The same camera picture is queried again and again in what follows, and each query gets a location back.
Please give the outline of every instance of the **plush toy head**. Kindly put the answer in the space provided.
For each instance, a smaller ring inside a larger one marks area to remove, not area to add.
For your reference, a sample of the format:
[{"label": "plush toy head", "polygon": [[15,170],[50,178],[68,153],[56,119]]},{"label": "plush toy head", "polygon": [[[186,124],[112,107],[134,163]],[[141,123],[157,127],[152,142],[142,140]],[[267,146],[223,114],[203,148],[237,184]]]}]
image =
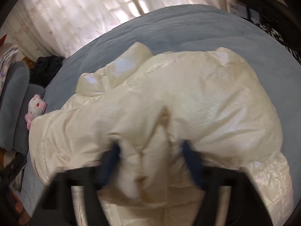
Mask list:
[{"label": "plush toy head", "polygon": [[28,113],[25,115],[25,121],[27,122],[27,129],[30,129],[31,122],[34,118],[42,115],[47,107],[47,104],[43,102],[39,94],[34,95],[34,97],[29,101]]}]

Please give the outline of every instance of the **blue-gray bed sheet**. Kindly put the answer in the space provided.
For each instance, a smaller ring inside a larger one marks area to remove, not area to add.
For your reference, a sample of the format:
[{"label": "blue-gray bed sheet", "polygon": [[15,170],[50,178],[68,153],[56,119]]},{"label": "blue-gray bed sheet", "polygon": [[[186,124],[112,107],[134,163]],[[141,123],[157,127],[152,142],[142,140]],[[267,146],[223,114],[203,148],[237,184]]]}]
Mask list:
[{"label": "blue-gray bed sheet", "polygon": [[[281,120],[282,152],[290,166],[296,205],[301,198],[301,66],[268,34],[223,10],[206,5],[167,7],[133,19],[95,39],[63,61],[62,68],[46,88],[46,112],[63,106],[75,93],[82,73],[104,67],[136,41],[145,44],[153,54],[226,47],[249,62]],[[34,173],[30,154],[28,158],[21,199],[31,214],[43,185]]]}]

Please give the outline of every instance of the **curtain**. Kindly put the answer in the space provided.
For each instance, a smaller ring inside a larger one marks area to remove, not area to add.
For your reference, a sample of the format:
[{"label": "curtain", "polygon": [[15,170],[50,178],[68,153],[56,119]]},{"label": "curtain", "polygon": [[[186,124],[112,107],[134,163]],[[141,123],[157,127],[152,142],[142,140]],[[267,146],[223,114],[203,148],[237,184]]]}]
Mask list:
[{"label": "curtain", "polygon": [[225,0],[19,0],[4,27],[24,55],[68,57],[100,35],[144,13],[180,4],[226,9]]}]

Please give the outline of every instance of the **curtain pattern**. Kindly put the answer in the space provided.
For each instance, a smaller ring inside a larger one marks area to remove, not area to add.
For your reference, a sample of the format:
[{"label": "curtain pattern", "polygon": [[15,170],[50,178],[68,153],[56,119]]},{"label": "curtain pattern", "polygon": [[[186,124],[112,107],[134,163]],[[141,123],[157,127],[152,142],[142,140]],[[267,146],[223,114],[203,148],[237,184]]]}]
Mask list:
[{"label": "curtain pattern", "polygon": [[181,4],[226,9],[225,0],[19,0],[4,27],[24,55],[68,57],[141,13]]}]

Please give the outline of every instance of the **white puffer jacket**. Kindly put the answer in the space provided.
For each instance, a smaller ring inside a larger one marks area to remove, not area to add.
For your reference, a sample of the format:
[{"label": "white puffer jacket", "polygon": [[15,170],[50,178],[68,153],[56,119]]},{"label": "white puffer jacket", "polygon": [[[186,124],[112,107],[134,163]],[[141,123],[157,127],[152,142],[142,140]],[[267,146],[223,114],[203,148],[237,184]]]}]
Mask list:
[{"label": "white puffer jacket", "polygon": [[[185,166],[183,139],[212,165],[245,167],[274,225],[285,222],[293,191],[280,121],[254,71],[229,49],[153,56],[135,43],[106,67],[82,74],[76,94],[36,118],[29,136],[44,184],[59,167],[90,165],[118,140],[121,163],[100,197],[110,223],[120,226],[192,224],[203,193]],[[223,191],[217,225],[228,206]],[[85,225],[82,198],[75,204]]]}]

